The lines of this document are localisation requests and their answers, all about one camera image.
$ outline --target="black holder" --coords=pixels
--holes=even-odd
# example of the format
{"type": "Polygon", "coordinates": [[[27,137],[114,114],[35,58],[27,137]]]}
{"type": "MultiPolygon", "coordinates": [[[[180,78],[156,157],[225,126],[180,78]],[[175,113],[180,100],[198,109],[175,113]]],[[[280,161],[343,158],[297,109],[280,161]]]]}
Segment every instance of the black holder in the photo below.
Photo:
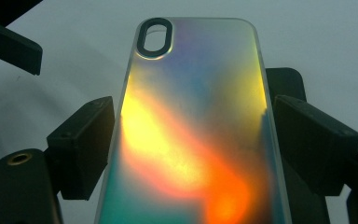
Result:
{"type": "Polygon", "coordinates": [[[40,1],[0,1],[0,59],[33,75],[40,74],[42,48],[6,26],[40,1]]]}
{"type": "MultiPolygon", "coordinates": [[[[293,223],[330,223],[324,196],[346,184],[350,223],[358,224],[358,132],[309,105],[296,70],[266,71],[293,223]]],[[[114,121],[110,97],[92,101],[48,136],[45,152],[25,149],[0,160],[0,223],[62,223],[56,194],[90,197],[114,121]]]]}
{"type": "Polygon", "coordinates": [[[57,201],[88,200],[107,164],[113,101],[83,105],[48,136],[48,149],[24,149],[0,160],[0,223],[60,224],[57,201]]]}

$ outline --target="black clamp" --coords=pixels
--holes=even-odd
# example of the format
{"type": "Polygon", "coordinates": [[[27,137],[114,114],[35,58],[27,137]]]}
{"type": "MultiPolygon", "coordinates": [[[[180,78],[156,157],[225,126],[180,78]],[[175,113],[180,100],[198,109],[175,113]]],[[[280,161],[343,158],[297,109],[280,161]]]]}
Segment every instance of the black clamp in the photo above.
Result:
{"type": "Polygon", "coordinates": [[[42,48],[34,41],[0,25],[0,59],[33,75],[40,74],[42,48]]]}
{"type": "Polygon", "coordinates": [[[267,77],[293,223],[329,224],[324,197],[347,185],[358,224],[358,132],[308,104],[296,70],[270,68],[267,77]]]}
{"type": "Polygon", "coordinates": [[[48,149],[0,160],[0,223],[62,224],[57,193],[88,200],[107,164],[115,123],[112,97],[86,103],[51,133],[48,149]]]}

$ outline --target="gold screw hole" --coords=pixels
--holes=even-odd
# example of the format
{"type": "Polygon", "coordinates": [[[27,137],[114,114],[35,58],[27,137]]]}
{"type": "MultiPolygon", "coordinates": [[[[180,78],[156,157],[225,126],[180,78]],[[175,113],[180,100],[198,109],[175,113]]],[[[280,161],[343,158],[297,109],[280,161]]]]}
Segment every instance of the gold screw hole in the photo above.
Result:
{"type": "Polygon", "coordinates": [[[31,158],[32,158],[32,154],[30,154],[30,153],[20,153],[20,154],[12,156],[8,160],[7,164],[9,164],[9,165],[20,165],[20,164],[23,164],[23,163],[27,162],[31,158]]]}

